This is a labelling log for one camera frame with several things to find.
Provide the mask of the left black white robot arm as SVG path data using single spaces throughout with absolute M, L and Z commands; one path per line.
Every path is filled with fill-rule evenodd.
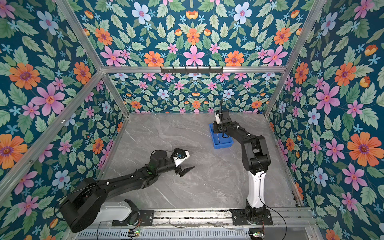
M 181 164 L 190 157 L 187 150 L 174 149 L 172 153 L 155 150 L 150 161 L 133 173 L 113 179 L 86 178 L 68 194 L 59 210 L 73 233 L 93 223 L 117 221 L 128 226 L 139 223 L 139 209 L 131 200 L 113 203 L 110 199 L 122 194 L 145 189 L 159 180 L 161 174 L 174 171 L 180 177 L 192 168 L 182 169 Z

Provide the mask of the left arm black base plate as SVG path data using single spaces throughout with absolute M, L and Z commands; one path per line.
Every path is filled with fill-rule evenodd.
M 114 227 L 149 227 L 152 226 L 155 211 L 153 210 L 139 210 L 134 211 L 125 220 L 114 220 L 112 226 Z

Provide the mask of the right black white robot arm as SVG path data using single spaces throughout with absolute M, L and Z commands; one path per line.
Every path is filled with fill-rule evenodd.
M 264 136 L 249 133 L 237 122 L 232 121 L 229 111 L 217 110 L 213 133 L 231 137 L 242 148 L 242 163 L 249 176 L 249 194 L 246 200 L 245 217 L 255 224 L 267 213 L 265 204 L 265 178 L 271 158 Z

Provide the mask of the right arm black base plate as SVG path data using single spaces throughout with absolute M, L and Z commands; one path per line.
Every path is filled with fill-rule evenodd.
M 233 225 L 235 226 L 271 226 L 273 220 L 266 208 L 259 209 L 230 209 Z

